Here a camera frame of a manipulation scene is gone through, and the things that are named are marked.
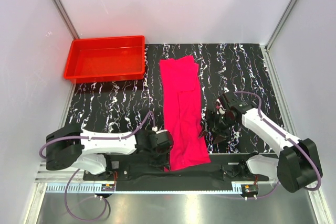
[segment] reflective surface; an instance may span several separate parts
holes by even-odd
[[[270,191],[260,185],[260,195]],[[88,195],[69,195],[69,207]],[[112,195],[111,214],[96,223],[317,223],[308,193],[291,194],[281,186],[266,199],[232,200],[220,195]],[[94,218],[103,209],[97,199],[84,202],[72,212],[81,218]],[[37,223],[82,223],[69,216],[63,194],[46,194]]]

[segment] white panel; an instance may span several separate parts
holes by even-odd
[[[298,136],[317,144],[322,188],[334,218],[335,18],[335,0],[299,0],[271,49]]]
[[[0,223],[22,223],[39,147],[57,129],[70,90],[72,41],[51,0],[0,0]]]
[[[62,0],[81,38],[266,43],[289,0]]]

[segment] white wall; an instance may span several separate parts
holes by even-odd
[[[51,0],[0,0],[0,223],[22,223],[39,147],[58,128],[72,38]]]
[[[299,0],[271,48],[295,128],[316,142],[322,188],[336,217],[336,1]]]
[[[62,0],[81,38],[265,44],[289,0]]]

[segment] cable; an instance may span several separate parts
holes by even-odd
[[[154,116],[154,113],[153,113],[153,111],[149,111],[149,112],[147,113],[147,115],[145,116],[145,118],[144,118],[144,119],[142,120],[142,122],[140,123],[140,125],[139,125],[133,132],[131,132],[130,134],[128,134],[128,135],[126,135],[126,136],[122,136],[122,137],[92,137],[91,139],[92,139],[92,140],[120,140],[120,139],[123,140],[123,139],[127,139],[128,137],[133,136],[136,132],[138,132],[138,131],[142,128],[142,126],[145,124],[145,122],[147,121],[147,119],[149,118],[150,115],[152,116],[152,119],[153,119],[153,127],[155,127],[155,116]],[[46,157],[45,155],[43,155],[43,150],[44,150],[45,148],[47,148],[49,145],[54,144],[54,143],[57,143],[57,142],[60,142],[60,141],[73,140],[73,139],[89,139],[89,137],[87,137],[87,136],[64,136],[64,137],[59,137],[59,138],[53,139],[53,140],[49,141],[48,143],[44,144],[44,145],[40,148],[38,154],[39,154],[39,156],[40,156],[41,158],[46,159],[47,157]],[[70,210],[70,208],[69,208],[69,206],[68,206],[68,202],[67,202],[67,191],[68,191],[70,182],[72,181],[72,179],[74,178],[74,176],[79,172],[79,170],[80,170],[80,169],[78,169],[78,170],[76,170],[76,171],[74,172],[74,174],[70,177],[70,179],[69,179],[69,181],[68,181],[68,183],[67,183],[67,185],[66,185],[65,192],[64,192],[64,204],[65,204],[65,207],[66,207],[66,209],[67,209],[67,212],[68,212],[73,218],[75,218],[75,219],[77,219],[77,220],[81,220],[81,221],[84,221],[84,222],[92,222],[92,221],[99,220],[99,219],[103,216],[103,214],[105,213],[107,207],[109,207],[109,209],[111,209],[111,206],[110,206],[109,202],[108,202],[105,198],[103,198],[103,197],[100,197],[100,199],[102,199],[102,200],[105,202],[105,207],[104,207],[103,211],[101,212],[101,214],[100,214],[99,216],[93,218],[93,219],[82,219],[82,218],[80,218],[80,217],[77,217],[76,215],[74,215],[74,214],[71,212],[71,210]],[[117,179],[117,175],[113,174],[113,176],[114,176],[114,181],[116,181],[116,179]],[[80,203],[86,201],[86,200],[89,199],[89,198],[90,198],[90,197],[84,199],[84,200],[81,201]]]
[[[259,104],[258,104],[258,114],[260,116],[260,118],[268,125],[270,126],[273,130],[275,130],[277,133],[279,133],[283,138],[287,139],[292,145],[294,145],[300,152],[301,154],[307,159],[308,163],[311,165],[311,167],[313,168],[314,172],[316,173],[317,176],[317,185],[314,188],[309,188],[309,187],[305,187],[306,190],[308,191],[316,191],[321,187],[321,175],[319,170],[317,169],[316,165],[314,164],[313,160],[311,160],[311,158],[308,156],[307,153],[305,153],[305,151],[296,143],[294,142],[292,139],[290,138],[286,138],[286,135],[284,132],[282,132],[281,130],[279,130],[278,128],[276,128],[272,123],[270,123],[267,119],[262,117],[261,114],[261,97],[258,96],[257,94],[254,94],[252,92],[247,92],[247,91],[236,91],[234,92],[235,94],[250,94],[250,95],[254,95],[256,98],[258,98],[259,100]]]
[[[153,111],[149,111],[147,113],[147,115],[145,116],[145,118],[142,120],[142,122],[140,123],[140,125],[133,131],[131,132],[130,134],[126,135],[126,136],[122,136],[122,137],[102,137],[102,136],[94,136],[92,137],[91,139],[92,140],[120,140],[120,139],[126,139],[126,138],[129,138],[131,136],[133,136],[136,132],[138,132],[142,126],[145,124],[145,122],[147,121],[148,117],[149,116],[152,116],[152,119],[153,119],[153,127],[155,127],[155,116],[154,116],[154,113]],[[59,138],[56,138],[56,139],[53,139],[51,141],[49,141],[48,143],[44,144],[38,154],[41,158],[43,159],[46,159],[47,157],[45,155],[43,155],[43,150],[45,148],[47,148],[49,145],[51,144],[54,144],[54,143],[57,143],[57,142],[60,142],[60,141],[65,141],[65,140],[73,140],[73,139],[89,139],[88,136],[64,136],[64,137],[59,137]]]

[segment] red cloth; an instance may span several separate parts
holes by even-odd
[[[193,56],[160,60],[164,128],[173,136],[171,170],[210,163],[201,131],[201,86]]]

